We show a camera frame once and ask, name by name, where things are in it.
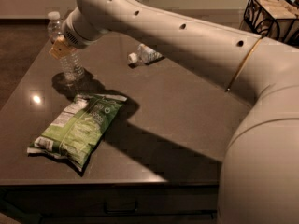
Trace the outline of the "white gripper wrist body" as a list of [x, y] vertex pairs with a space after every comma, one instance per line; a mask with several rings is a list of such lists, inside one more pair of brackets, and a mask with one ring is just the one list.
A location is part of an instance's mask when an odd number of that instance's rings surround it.
[[107, 33], [102, 27], [96, 29], [75, 8], [65, 19], [62, 26], [63, 35], [69, 45], [76, 49], [86, 49]]

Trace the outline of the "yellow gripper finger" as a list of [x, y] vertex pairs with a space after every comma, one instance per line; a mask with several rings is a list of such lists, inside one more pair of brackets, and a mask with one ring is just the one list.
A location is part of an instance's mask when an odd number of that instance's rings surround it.
[[64, 36], [59, 36], [52, 44], [49, 54], [53, 58], [60, 60], [63, 57], [70, 55], [74, 50], [75, 48], [68, 44]]

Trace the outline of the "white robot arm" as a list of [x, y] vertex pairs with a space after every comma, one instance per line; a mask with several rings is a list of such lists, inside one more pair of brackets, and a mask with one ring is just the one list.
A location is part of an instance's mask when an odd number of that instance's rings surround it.
[[110, 31], [254, 104], [221, 167], [218, 224], [299, 224], [299, 49], [142, 0], [77, 0], [50, 53], [60, 59]]

